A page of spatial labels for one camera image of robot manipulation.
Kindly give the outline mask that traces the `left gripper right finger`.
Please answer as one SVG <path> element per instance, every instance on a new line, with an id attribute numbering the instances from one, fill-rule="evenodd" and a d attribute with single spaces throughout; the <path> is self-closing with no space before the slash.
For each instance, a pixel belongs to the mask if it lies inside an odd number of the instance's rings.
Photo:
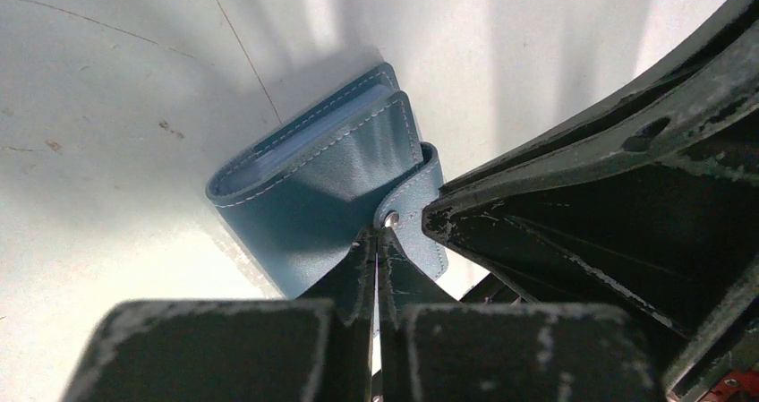
<path id="1" fill-rule="evenodd" d="M 607 304 L 464 304 L 377 233 L 387 401 L 662 401 L 643 335 Z"/>

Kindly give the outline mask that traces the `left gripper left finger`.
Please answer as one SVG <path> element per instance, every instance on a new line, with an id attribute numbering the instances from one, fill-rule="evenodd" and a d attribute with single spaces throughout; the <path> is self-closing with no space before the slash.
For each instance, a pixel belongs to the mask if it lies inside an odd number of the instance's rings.
<path id="1" fill-rule="evenodd" d="M 94 329 L 66 401 L 368 401 L 377 233 L 293 300 L 139 300 Z"/>

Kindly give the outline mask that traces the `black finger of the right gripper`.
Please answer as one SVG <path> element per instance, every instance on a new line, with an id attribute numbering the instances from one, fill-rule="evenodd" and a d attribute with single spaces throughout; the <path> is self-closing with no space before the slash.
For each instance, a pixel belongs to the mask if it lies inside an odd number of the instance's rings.
<path id="1" fill-rule="evenodd" d="M 758 0 L 442 187 L 431 239 L 539 302 L 615 304 L 668 388 L 758 364 Z"/>

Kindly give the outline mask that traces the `blue leather card holder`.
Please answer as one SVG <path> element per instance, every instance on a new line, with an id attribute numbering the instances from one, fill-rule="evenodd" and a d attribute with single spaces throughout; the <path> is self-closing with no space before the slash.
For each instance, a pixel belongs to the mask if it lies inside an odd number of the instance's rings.
<path id="1" fill-rule="evenodd" d="M 391 228 L 439 278 L 448 258 L 422 232 L 422 210 L 442 183 L 439 153 L 420 138 L 394 68 L 382 63 L 242 150 L 206 194 L 275 287 L 295 298 L 364 227 Z"/>

